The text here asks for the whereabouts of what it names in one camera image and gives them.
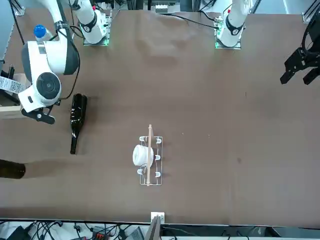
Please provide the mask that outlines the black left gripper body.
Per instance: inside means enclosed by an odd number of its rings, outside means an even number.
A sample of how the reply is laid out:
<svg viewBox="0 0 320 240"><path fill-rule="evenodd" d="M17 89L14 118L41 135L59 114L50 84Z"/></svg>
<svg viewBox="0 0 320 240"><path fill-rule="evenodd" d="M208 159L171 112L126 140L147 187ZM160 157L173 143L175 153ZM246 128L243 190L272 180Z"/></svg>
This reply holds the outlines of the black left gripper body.
<svg viewBox="0 0 320 240"><path fill-rule="evenodd" d="M306 48L306 38L309 35L312 43L311 48ZM302 37L302 50L304 52L303 67L307 68L313 66L320 56L320 23L310 22L305 29Z"/></svg>

